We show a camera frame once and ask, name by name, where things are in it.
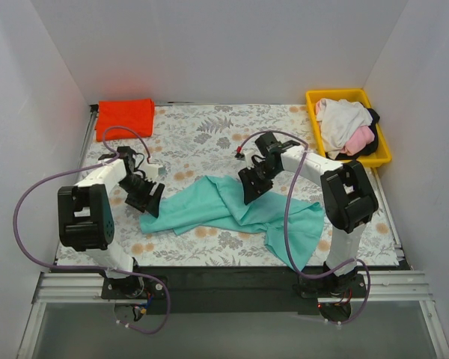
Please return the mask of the teal t shirt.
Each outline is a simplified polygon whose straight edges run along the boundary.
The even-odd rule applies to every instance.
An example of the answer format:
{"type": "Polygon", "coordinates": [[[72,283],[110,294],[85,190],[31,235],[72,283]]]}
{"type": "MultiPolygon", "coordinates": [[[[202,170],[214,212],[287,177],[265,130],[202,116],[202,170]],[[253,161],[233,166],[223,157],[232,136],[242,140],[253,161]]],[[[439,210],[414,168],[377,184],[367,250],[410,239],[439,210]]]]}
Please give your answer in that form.
{"type": "Polygon", "coordinates": [[[292,199],[288,220],[284,220],[287,197],[272,191],[249,205],[244,204],[241,182],[233,177],[205,176],[191,186],[163,200],[159,217],[142,215],[142,233],[173,230],[179,236],[196,227],[216,227],[243,233],[262,233],[265,248],[282,263],[291,266],[289,245],[294,263],[303,269],[321,239],[324,211],[319,203],[292,199]],[[288,238],[284,238],[284,223],[288,238]]]}

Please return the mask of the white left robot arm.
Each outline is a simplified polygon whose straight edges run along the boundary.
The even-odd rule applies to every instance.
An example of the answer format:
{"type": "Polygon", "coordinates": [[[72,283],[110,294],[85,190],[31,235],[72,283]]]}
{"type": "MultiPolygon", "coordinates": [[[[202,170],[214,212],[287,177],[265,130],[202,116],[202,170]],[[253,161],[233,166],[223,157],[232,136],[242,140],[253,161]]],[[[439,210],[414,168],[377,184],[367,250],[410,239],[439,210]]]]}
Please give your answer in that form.
{"type": "Polygon", "coordinates": [[[112,162],[94,169],[73,186],[58,190],[58,226],[61,244],[86,253],[104,271],[111,288],[126,298],[138,298],[145,289],[144,279],[131,273],[138,267],[133,257],[114,240],[114,219],[109,201],[119,186],[126,193],[125,203],[154,218],[165,185],[155,180],[163,166],[147,162],[137,164],[137,152],[118,147],[117,154],[99,157],[112,162]]]}

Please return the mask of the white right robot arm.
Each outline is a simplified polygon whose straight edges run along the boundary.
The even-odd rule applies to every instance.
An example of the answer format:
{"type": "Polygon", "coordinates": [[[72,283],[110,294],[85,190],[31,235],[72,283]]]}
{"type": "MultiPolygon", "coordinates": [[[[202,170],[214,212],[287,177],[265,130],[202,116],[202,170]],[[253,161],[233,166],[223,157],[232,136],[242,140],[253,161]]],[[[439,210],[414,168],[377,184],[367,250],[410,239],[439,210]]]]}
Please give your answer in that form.
{"type": "Polygon", "coordinates": [[[361,236],[379,208],[375,192],[360,162],[327,159],[312,153],[308,144],[295,135],[280,142],[275,133],[274,130],[254,133],[256,151],[245,151],[242,146],[236,149],[235,157],[246,163],[238,173],[244,203],[250,204],[270,191],[272,181],[283,171],[319,185],[326,217],[333,226],[330,252],[321,274],[305,274],[297,265],[292,267],[299,276],[301,291],[340,297],[358,281],[361,236]]]}

